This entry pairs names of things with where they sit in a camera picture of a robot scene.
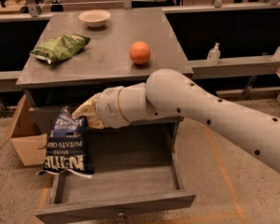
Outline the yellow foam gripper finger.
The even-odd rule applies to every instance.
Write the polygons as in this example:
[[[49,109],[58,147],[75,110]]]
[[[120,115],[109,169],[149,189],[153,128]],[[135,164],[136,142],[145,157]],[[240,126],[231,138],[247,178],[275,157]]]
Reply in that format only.
[[[84,117],[87,120],[88,126],[94,129],[103,129],[104,124],[96,112],[96,104],[99,95],[95,94],[82,105],[80,105],[73,113],[72,119]]]

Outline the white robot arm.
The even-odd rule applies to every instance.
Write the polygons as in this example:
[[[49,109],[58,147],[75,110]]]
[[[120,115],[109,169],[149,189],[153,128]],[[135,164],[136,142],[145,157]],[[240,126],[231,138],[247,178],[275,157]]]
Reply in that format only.
[[[73,119],[80,117],[99,129],[143,120],[193,119],[280,174],[280,118],[220,99],[175,70],[157,70],[143,83],[99,92],[73,112]]]

